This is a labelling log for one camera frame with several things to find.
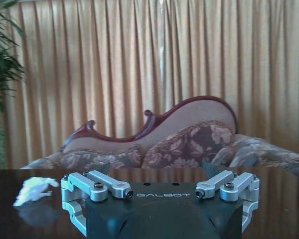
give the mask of silver metal bracket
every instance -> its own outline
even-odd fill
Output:
[[[62,209],[67,210],[71,223],[86,236],[86,219],[79,199],[90,199],[94,202],[102,202],[107,199],[108,190],[115,198],[130,198],[133,191],[127,182],[117,181],[96,170],[65,175],[61,179]]]
[[[251,173],[237,176],[231,171],[223,171],[208,181],[196,185],[196,196],[200,199],[212,198],[220,190],[220,198],[225,202],[236,202],[238,198],[243,202],[242,232],[251,221],[252,213],[259,205],[260,180]]]

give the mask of throw pillow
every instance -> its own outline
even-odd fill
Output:
[[[89,153],[92,161],[87,164],[93,164],[96,162],[111,163],[111,168],[140,168],[143,158],[145,156],[142,147],[139,144],[135,144],[132,148],[126,150],[119,150],[116,152],[104,152],[96,151],[92,149],[78,148],[69,152],[69,154],[61,160],[61,163],[77,161],[73,158],[73,155],[80,153]]]
[[[152,147],[142,168],[194,168],[211,162],[233,141],[231,128],[218,121],[193,124]]]
[[[102,152],[76,149],[67,153],[55,153],[38,159],[22,169],[76,169],[98,170],[100,165],[111,164],[111,168],[140,168],[144,154],[139,145],[117,152]]]

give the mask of table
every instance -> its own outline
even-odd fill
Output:
[[[299,178],[279,168],[239,168],[261,180],[260,204],[243,234],[244,239],[299,239]],[[60,181],[69,171],[0,170],[0,239],[82,239],[61,208],[60,188],[25,210],[12,206],[22,183],[29,177],[52,177]],[[195,169],[116,169],[110,175],[128,182],[199,182],[206,180]]]

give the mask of sofa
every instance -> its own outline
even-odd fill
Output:
[[[207,162],[283,167],[299,176],[299,154],[238,134],[236,116],[220,98],[193,97],[162,115],[146,110],[145,116],[143,128],[127,138],[101,135],[91,120],[74,131],[59,152],[22,169],[93,170],[98,163],[108,162],[112,168],[181,168]]]

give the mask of tissue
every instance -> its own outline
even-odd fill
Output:
[[[37,201],[42,197],[51,196],[51,191],[43,193],[49,185],[53,187],[59,186],[58,182],[53,178],[31,177],[25,180],[13,205],[18,207],[25,202]]]

